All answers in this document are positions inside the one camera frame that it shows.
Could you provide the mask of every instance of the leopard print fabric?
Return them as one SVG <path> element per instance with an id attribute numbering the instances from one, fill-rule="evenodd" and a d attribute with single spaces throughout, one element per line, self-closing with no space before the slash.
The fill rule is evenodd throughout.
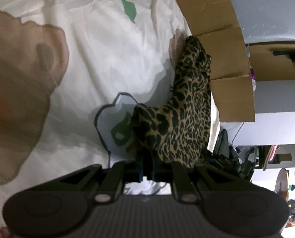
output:
<path id="1" fill-rule="evenodd" d="M 139 151 L 188 168 L 205 163 L 201 154 L 210 133 L 210 63 L 199 39 L 190 36 L 176 65 L 172 98 L 162 107 L 137 105 L 132 127 Z"/>

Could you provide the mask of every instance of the bed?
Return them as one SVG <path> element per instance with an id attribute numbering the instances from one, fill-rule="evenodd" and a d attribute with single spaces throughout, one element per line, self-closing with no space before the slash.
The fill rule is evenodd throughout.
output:
<path id="1" fill-rule="evenodd" d="M 13 154 L 10 141 L 0 162 L 1 227 L 3 204 L 12 194 L 94 163 L 106 168 L 133 159 L 133 134 L 123 132 L 131 112 L 137 103 L 160 106 L 171 97 L 175 62 L 191 32 L 175 0 L 0 0 L 0 10 L 8 13 L 0 12 L 2 22 L 25 36 L 20 42 L 14 36 L 6 39 L 9 46 L 20 44 L 15 51 L 22 53 L 10 51 L 12 63 L 20 55 L 32 61 L 21 73 L 34 82 L 19 83 L 18 89 L 12 81 L 7 84 L 10 94 L 21 94 L 23 101 L 14 103 L 19 112 L 31 113 L 28 126 L 36 130 L 22 153 Z M 40 61 L 55 47 L 50 76 L 35 69 L 32 44 L 39 48 Z M 48 66 L 46 59 L 40 64 Z M 5 76 L 12 80 L 17 73 Z M 212 151 L 220 122 L 211 99 Z M 4 109 L 0 112 L 10 113 Z M 147 180 L 125 190 L 170 192 L 169 184 Z"/>

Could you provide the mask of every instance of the teal object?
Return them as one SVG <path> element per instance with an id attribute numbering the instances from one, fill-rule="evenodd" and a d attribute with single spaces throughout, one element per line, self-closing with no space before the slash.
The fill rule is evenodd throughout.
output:
<path id="1" fill-rule="evenodd" d="M 135 24 L 134 19 L 136 17 L 136 8 L 134 3 L 122 0 L 124 13 L 129 17 L 129 19 Z"/>

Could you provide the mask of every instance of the bedding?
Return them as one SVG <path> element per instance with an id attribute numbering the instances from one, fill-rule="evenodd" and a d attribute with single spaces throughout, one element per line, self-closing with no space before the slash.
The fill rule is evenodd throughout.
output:
<path id="1" fill-rule="evenodd" d="M 133 159 L 134 107 L 169 100 L 190 35 L 175 0 L 0 0 L 0 137 L 9 137 L 0 139 L 0 227 L 12 194 Z M 212 95 L 210 114 L 213 150 L 220 123 Z M 125 193 L 170 186 L 145 180 Z"/>

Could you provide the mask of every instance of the brown cartoon figure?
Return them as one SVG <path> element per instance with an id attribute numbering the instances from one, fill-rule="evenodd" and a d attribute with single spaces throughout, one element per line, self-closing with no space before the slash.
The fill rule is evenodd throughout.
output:
<path id="1" fill-rule="evenodd" d="M 171 65 L 175 70 L 176 63 L 178 62 L 183 48 L 185 47 L 185 38 L 183 33 L 177 28 L 174 36 L 169 41 L 169 57 Z"/>
<path id="2" fill-rule="evenodd" d="M 61 28 L 0 11 L 0 184 L 15 178 L 40 138 L 68 60 Z"/>

